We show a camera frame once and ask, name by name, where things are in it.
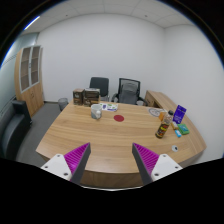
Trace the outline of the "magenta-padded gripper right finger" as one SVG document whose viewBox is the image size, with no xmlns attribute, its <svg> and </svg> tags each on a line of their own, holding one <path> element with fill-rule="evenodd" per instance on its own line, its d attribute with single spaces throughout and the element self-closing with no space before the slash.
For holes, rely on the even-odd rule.
<svg viewBox="0 0 224 224">
<path fill-rule="evenodd" d="M 167 154 L 158 155 L 137 143 L 132 144 L 132 154 L 144 185 L 182 169 L 182 167 Z"/>
</svg>

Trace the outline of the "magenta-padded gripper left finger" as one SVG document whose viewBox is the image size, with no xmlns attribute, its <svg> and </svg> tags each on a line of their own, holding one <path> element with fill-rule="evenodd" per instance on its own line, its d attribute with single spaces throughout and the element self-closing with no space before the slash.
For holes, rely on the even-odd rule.
<svg viewBox="0 0 224 224">
<path fill-rule="evenodd" d="M 86 143 L 65 155 L 56 154 L 42 169 L 79 185 L 90 153 L 90 144 Z"/>
</svg>

